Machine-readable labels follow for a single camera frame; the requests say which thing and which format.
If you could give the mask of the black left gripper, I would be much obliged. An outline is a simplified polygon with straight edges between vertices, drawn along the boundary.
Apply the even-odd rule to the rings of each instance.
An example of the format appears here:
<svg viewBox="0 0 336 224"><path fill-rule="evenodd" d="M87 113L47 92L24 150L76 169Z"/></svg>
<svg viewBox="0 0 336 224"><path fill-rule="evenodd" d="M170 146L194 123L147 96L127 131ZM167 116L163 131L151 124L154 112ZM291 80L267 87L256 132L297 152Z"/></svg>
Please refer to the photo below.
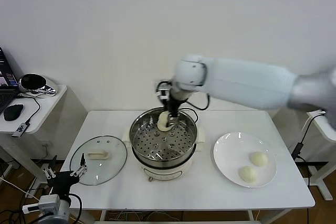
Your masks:
<svg viewBox="0 0 336 224"><path fill-rule="evenodd" d="M87 172L85 155L82 153L80 166L75 171L56 172L49 166L43 168L51 193L57 195L69 195L72 185L79 183L79 177Z"/></svg>

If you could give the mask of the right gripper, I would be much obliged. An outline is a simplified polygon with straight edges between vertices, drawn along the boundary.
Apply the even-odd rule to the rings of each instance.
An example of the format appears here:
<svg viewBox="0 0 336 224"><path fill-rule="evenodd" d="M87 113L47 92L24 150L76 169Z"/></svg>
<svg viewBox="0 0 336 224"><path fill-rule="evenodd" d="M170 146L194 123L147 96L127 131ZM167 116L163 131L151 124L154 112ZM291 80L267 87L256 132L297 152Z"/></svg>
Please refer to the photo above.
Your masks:
<svg viewBox="0 0 336 224"><path fill-rule="evenodd" d="M171 93L169 93L168 98L164 102L164 107L167 111L169 111L168 115L168 127L174 127L174 125L179 120L179 113L178 110L182 104L181 100L176 99L173 97Z"/></svg>

